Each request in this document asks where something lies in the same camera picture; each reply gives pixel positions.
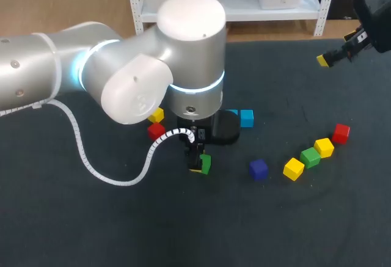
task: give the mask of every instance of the white shelf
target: white shelf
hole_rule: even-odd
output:
[[[319,0],[302,0],[296,9],[263,10],[258,0],[218,0],[224,6],[227,21],[317,20]],[[156,11],[144,3],[141,10],[143,23],[155,23]]]

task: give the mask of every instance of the blue cube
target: blue cube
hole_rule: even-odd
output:
[[[254,113],[252,110],[240,110],[240,127],[241,128],[254,127]]]
[[[227,109],[227,111],[231,111],[231,112],[235,113],[236,115],[239,115],[239,112],[237,109]]]
[[[250,163],[250,175],[254,180],[262,180],[268,177],[269,169],[266,163],[262,160],[252,161]]]

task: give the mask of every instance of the dark blue cube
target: dark blue cube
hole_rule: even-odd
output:
[[[254,180],[262,180],[268,177],[269,169],[266,163],[262,160],[252,161],[250,163],[250,175]]]

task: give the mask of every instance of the green cube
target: green cube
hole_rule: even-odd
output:
[[[202,173],[203,174],[208,174],[209,170],[210,170],[212,157],[210,155],[207,155],[207,154],[201,154],[200,158],[202,160]]]
[[[315,150],[315,148],[309,148],[301,152],[300,162],[304,163],[305,168],[311,168],[319,164],[320,154]]]

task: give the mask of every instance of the shelf leg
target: shelf leg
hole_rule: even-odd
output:
[[[140,0],[129,0],[130,7],[132,8],[133,21],[134,21],[134,30],[136,34],[142,34],[144,32],[144,27],[141,20],[141,5]]]
[[[314,36],[322,36],[324,26],[326,25],[327,14],[329,13],[331,0],[322,0],[320,2],[320,11],[318,21],[316,22],[316,28],[313,33]]]

